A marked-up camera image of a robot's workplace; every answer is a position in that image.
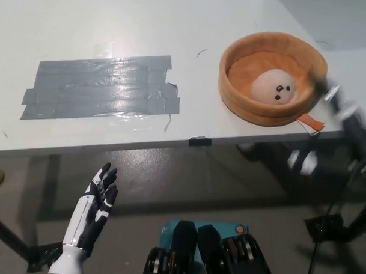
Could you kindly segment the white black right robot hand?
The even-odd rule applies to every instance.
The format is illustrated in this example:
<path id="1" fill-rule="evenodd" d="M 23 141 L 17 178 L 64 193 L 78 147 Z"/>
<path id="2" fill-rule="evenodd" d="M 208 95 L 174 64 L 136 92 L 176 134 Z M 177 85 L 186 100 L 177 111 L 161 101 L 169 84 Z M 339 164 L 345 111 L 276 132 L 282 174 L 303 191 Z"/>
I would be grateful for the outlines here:
<path id="1" fill-rule="evenodd" d="M 306 146 L 300 150 L 292 151 L 287 165 L 293 172 L 310 176 L 315 172 L 323 175 L 349 175 L 359 176 L 366 174 L 366 128 L 361 122 L 359 108 L 356 103 L 343 104 L 340 100 L 340 86 L 328 82 L 325 78 L 310 76 L 315 92 L 326 103 L 330 104 L 332 115 L 341 126 L 346 139 L 351 141 L 358 151 L 356 159 L 347 168 L 336 168 L 327 160 L 319 159 L 314 149 L 320 133 L 310 136 Z"/>

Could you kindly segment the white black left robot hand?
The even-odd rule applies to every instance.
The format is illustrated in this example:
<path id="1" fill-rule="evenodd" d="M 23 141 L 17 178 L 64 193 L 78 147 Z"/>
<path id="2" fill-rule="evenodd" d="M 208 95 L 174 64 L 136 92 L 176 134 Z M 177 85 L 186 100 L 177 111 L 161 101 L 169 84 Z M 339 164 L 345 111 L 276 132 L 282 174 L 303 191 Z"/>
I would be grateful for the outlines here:
<path id="1" fill-rule="evenodd" d="M 90 256 L 113 208 L 118 189 L 117 169 L 107 162 L 90 181 L 79 198 L 63 238 L 64 245 L 81 248 Z"/>

